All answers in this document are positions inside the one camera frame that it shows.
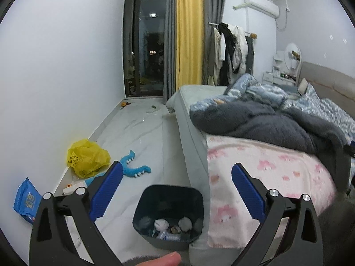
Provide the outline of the person's left hand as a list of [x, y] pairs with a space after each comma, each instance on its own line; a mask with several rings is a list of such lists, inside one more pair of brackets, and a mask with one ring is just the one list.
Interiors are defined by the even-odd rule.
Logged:
[[160, 257], [142, 257], [138, 258], [136, 266], [178, 266], [182, 262], [181, 255], [178, 252], [169, 253]]

